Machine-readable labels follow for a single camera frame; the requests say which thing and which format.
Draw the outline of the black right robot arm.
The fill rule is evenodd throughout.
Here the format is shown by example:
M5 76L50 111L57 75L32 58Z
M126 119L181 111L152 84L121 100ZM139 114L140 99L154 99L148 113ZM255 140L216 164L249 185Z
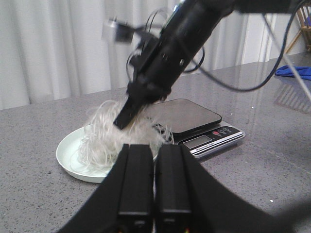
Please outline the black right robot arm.
M293 15L302 4L302 0L185 0L161 29L160 37L112 21L115 41L130 42L135 33L141 37L141 53L130 60L134 74L127 86L128 100L114 124L122 130L143 107L164 100L222 18L235 10Z

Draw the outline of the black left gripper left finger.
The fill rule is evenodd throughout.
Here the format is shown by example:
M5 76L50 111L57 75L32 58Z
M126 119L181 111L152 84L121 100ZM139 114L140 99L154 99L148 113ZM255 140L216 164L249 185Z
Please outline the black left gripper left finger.
M123 145L109 174L59 232L152 232L153 181L149 146Z

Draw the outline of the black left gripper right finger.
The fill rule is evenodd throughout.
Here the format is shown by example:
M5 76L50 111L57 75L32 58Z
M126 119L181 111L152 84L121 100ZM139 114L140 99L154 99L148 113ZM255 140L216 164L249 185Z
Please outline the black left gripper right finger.
M155 167L158 233L292 233L278 219L244 201L178 145L160 148Z

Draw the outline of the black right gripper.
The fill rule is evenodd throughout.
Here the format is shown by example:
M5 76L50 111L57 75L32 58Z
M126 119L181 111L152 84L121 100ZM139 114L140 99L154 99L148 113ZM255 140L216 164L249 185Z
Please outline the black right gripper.
M161 33L156 50L128 85L127 101L114 120L117 128L123 130L146 104L170 94L172 85L208 37L205 22L205 15L200 14L170 20Z

